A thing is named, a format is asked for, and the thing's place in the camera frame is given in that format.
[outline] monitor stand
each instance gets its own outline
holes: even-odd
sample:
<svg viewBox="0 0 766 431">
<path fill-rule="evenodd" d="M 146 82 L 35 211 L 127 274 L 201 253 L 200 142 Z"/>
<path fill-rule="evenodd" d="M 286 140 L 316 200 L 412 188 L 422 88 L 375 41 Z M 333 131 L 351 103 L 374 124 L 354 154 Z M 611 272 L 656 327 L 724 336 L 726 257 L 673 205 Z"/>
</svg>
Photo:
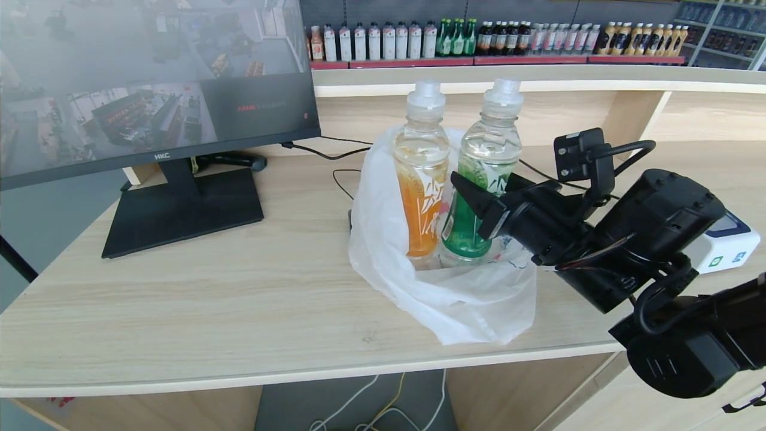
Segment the monitor stand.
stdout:
<svg viewBox="0 0 766 431">
<path fill-rule="evenodd" d="M 159 164 L 167 184 L 123 192 L 102 258 L 264 219 L 253 171 L 236 169 L 194 177 L 188 159 Z"/>
</svg>

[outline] yellow cable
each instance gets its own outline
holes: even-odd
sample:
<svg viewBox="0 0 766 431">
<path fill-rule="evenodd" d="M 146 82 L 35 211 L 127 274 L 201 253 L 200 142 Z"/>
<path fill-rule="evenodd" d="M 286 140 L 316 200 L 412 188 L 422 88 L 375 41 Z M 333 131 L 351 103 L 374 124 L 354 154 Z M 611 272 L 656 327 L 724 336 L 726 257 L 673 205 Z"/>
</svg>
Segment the yellow cable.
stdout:
<svg viewBox="0 0 766 431">
<path fill-rule="evenodd" d="M 374 418 L 372 418 L 373 422 L 374 422 L 374 421 L 375 421 L 377 418 L 379 418 L 379 417 L 380 417 L 380 415 L 381 415 L 381 414 L 383 414 L 383 412 L 384 412 L 384 411 L 388 410 L 388 408 L 389 408 L 390 406 L 393 406 L 393 405 L 394 405 L 394 403 L 396 403 L 396 400 L 398 400 L 398 399 L 399 399 L 399 396 L 401 395 L 401 387 L 404 385 L 404 375 L 405 375 L 405 374 L 407 374 L 407 373 L 402 373 L 402 374 L 401 374 L 401 379 L 399 379 L 399 390 L 398 390 L 398 391 L 396 391 L 396 396 L 394 397 L 394 399 L 393 399 L 393 400 L 391 400 L 391 402 L 390 402 L 390 403 L 388 403 L 388 404 L 386 405 L 386 407 L 383 407 L 383 408 L 381 409 L 381 411 L 379 411 L 379 412 L 378 412 L 378 414 L 376 414 L 376 415 L 375 415 L 375 417 L 374 417 Z"/>
</svg>

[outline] red shelf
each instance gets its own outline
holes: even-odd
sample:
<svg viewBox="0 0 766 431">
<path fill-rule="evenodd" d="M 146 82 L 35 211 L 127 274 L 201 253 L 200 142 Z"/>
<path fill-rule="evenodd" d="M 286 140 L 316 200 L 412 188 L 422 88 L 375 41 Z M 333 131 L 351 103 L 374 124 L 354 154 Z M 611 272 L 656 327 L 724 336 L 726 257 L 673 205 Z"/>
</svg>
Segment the red shelf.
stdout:
<svg viewBox="0 0 766 431">
<path fill-rule="evenodd" d="M 311 68 L 315 71 L 328 71 L 332 69 L 348 69 L 347 61 L 312 61 Z"/>
<path fill-rule="evenodd" d="M 411 58 L 402 60 L 365 60 L 352 61 L 351 69 L 377 69 L 383 67 L 439 67 L 439 66 L 473 66 L 473 57 L 446 58 Z"/>
<path fill-rule="evenodd" d="M 686 58 L 649 55 L 589 55 L 588 63 L 602 64 L 683 64 Z"/>
<path fill-rule="evenodd" d="M 531 55 L 526 57 L 475 57 L 473 63 L 477 66 L 490 66 L 493 64 L 583 64 L 587 60 L 584 55 L 559 55 L 543 57 Z"/>
</svg>

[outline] bottle cap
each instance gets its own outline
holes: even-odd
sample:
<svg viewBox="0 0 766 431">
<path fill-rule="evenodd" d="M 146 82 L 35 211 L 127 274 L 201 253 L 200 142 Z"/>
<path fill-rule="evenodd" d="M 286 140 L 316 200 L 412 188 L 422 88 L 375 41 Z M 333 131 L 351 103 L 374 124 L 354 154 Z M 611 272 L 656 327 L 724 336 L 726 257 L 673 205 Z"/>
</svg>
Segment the bottle cap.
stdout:
<svg viewBox="0 0 766 431">
<path fill-rule="evenodd" d="M 519 93 L 520 86 L 519 81 L 495 79 L 493 87 L 484 93 L 484 101 L 501 107 L 518 107 L 521 110 L 524 96 Z"/>
<path fill-rule="evenodd" d="M 418 81 L 415 91 L 407 95 L 407 105 L 426 110 L 444 110 L 447 97 L 440 92 L 441 84 L 437 81 Z"/>
</svg>

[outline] floor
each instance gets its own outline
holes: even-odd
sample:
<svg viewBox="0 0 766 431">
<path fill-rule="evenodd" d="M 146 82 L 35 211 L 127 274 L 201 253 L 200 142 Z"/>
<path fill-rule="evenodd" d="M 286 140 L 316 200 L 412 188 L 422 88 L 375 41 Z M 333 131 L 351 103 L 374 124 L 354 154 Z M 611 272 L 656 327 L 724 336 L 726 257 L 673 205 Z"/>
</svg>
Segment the floor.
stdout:
<svg viewBox="0 0 766 431">
<path fill-rule="evenodd" d="M 0 232 L 38 272 L 43 271 L 96 217 L 119 197 L 126 178 L 121 170 L 62 179 L 0 192 Z M 0 259 L 0 312 L 26 288 L 26 281 Z M 395 394 L 400 374 L 381 376 L 329 429 L 354 429 L 369 421 Z M 327 417 L 370 377 L 317 382 L 288 383 L 265 388 L 257 430 L 304 430 L 311 421 Z M 441 371 L 410 373 L 403 385 L 400 407 L 420 426 L 428 422 L 441 398 Z M 301 406 L 299 412 L 269 408 Z M 381 431 L 411 431 L 399 416 L 390 415 L 376 424 Z M 449 431 L 454 425 L 449 395 L 431 429 Z M 0 400 L 1 431 L 52 431 L 7 400 Z"/>
</svg>

